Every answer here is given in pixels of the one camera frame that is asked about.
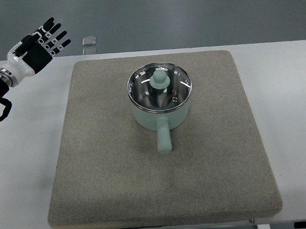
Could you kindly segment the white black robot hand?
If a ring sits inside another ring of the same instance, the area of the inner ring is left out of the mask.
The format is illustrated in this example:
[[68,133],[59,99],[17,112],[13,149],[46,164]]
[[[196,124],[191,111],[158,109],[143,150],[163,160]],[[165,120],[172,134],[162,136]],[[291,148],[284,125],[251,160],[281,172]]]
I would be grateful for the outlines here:
[[67,32],[57,33],[61,24],[49,18],[36,31],[27,34],[7,53],[7,61],[0,66],[0,78],[9,86],[17,86],[24,78],[42,71],[70,43]]

